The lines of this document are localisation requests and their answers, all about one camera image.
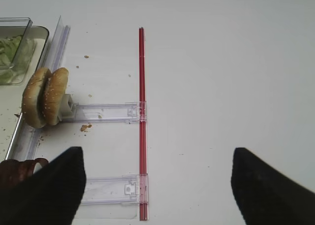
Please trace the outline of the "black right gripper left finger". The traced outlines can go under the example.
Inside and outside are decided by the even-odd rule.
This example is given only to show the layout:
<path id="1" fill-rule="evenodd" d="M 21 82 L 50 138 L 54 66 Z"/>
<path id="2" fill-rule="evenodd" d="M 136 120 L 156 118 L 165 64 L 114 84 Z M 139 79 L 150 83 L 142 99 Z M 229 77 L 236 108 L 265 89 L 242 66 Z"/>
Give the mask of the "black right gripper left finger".
<path id="1" fill-rule="evenodd" d="M 0 191 L 0 223 L 70 225 L 86 182 L 83 149 L 70 147 L 31 177 Z"/>

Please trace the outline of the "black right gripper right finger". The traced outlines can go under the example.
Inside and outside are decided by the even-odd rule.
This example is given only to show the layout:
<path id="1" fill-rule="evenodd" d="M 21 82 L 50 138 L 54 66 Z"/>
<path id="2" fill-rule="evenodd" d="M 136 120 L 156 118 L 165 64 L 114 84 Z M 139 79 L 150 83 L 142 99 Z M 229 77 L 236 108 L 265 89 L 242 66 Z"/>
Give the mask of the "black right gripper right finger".
<path id="1" fill-rule="evenodd" d="M 315 194 L 246 148 L 233 154 L 231 188 L 248 225 L 313 225 Z"/>

